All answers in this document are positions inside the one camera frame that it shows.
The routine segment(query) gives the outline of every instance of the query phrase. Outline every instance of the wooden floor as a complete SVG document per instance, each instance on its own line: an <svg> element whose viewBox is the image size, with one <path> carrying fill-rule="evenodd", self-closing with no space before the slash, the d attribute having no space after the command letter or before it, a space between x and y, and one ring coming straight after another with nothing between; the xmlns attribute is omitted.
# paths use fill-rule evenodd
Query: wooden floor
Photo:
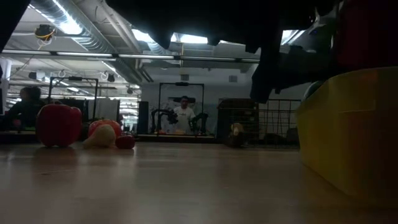
<svg viewBox="0 0 398 224"><path fill-rule="evenodd" d="M297 152L73 147L0 146L0 223L398 223L397 210L351 200Z"/></svg>

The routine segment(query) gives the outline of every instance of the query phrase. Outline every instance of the black cloth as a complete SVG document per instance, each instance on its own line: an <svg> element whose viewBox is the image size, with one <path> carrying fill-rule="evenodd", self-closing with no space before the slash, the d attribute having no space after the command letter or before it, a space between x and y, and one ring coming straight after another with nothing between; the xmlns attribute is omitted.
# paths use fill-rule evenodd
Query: black cloth
<svg viewBox="0 0 398 224"><path fill-rule="evenodd" d="M1 127L9 128L13 119L20 119L23 127L34 127L36 116L45 105L43 101L21 101L17 102L4 116Z"/></svg>

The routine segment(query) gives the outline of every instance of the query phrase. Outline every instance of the red tomato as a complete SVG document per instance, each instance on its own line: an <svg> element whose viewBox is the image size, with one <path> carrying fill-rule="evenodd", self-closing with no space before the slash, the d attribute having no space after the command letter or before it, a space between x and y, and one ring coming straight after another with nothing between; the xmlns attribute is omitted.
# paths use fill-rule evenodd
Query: red tomato
<svg viewBox="0 0 398 224"><path fill-rule="evenodd" d="M81 111L67 105L44 106L37 115L36 135L47 147L67 147L81 131Z"/></svg>
<svg viewBox="0 0 398 224"><path fill-rule="evenodd" d="M116 137L119 137L122 134L122 129L120 127L120 124L118 124L116 121L104 119L104 120L92 122L90 127L88 127L88 137L90 137L94 133L94 130L102 124L108 124L108 125L112 126Z"/></svg>

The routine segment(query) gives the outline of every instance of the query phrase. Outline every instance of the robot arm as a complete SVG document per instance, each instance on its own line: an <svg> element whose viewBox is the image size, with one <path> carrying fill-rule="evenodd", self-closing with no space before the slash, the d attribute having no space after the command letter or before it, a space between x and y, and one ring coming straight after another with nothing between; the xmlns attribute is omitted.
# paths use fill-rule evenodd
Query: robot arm
<svg viewBox="0 0 398 224"><path fill-rule="evenodd" d="M161 113L157 120L157 125L155 125L156 113ZM167 121L169 121L170 124L176 124L178 122L177 114L174 113L174 111L169 111L169 110L165 110L165 109L156 109L156 110L152 111L152 113L150 115L152 116L152 127L150 129L151 133L154 133L156 130L162 129L160 122L161 122L161 118L163 115L167 115Z"/></svg>
<svg viewBox="0 0 398 224"><path fill-rule="evenodd" d="M191 131L195 132L196 130L198 130L197 122L199 119L201 119L200 133L205 134L206 133L206 121L207 121L208 117L209 117L208 114L200 113L200 114L198 114L198 116L192 118L189 121L189 126L191 127Z"/></svg>

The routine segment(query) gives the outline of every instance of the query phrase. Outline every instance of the white t-shirt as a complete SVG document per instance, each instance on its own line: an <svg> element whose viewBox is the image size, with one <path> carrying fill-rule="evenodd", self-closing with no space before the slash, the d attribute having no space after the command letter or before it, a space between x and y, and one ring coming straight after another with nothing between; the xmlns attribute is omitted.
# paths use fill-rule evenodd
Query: white t-shirt
<svg viewBox="0 0 398 224"><path fill-rule="evenodd" d="M195 117L193 110L189 107L182 109L181 106L174 108L174 113L178 115L178 122L175 129L185 131L185 134L192 134L189 121Z"/></svg>

